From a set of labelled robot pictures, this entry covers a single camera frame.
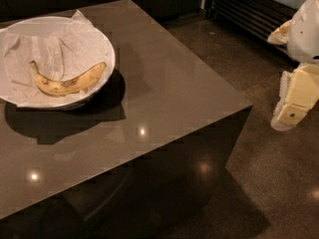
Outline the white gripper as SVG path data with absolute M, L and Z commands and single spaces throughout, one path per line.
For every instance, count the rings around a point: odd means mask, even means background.
M 279 101 L 271 127 L 287 131 L 298 125 L 319 101 L 319 0 L 306 0 L 292 19 L 273 31 L 267 42 L 285 46 L 290 58 L 302 64 L 280 78 Z

